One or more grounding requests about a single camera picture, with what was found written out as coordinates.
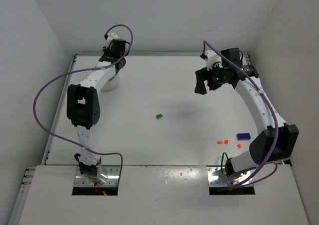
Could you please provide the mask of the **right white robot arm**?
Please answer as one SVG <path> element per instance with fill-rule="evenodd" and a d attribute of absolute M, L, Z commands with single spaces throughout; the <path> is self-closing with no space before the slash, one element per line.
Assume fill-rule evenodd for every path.
<path fill-rule="evenodd" d="M 258 136 L 249 149 L 238 156 L 227 158 L 223 172 L 228 178 L 241 172 L 257 173 L 268 163 L 290 158 L 299 130 L 288 124 L 275 110 L 263 90 L 257 69 L 246 63 L 239 48 L 221 52 L 204 49 L 201 56 L 206 66 L 195 72 L 195 93 L 205 95 L 230 84 L 243 99 L 257 128 Z"/>

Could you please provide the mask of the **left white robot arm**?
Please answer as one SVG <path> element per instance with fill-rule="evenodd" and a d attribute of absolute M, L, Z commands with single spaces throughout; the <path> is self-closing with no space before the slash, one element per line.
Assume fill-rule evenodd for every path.
<path fill-rule="evenodd" d="M 94 154 L 93 133 L 101 110 L 99 93 L 105 86 L 115 87 L 116 75 L 125 66 L 121 58 L 127 42 L 123 39 L 111 39 L 103 48 L 103 55 L 96 67 L 80 83 L 71 84 L 67 89 L 67 117 L 78 135 L 83 150 L 74 157 L 79 163 L 80 173 L 96 183 L 106 179 L 107 171 L 101 167 L 101 156 Z"/>

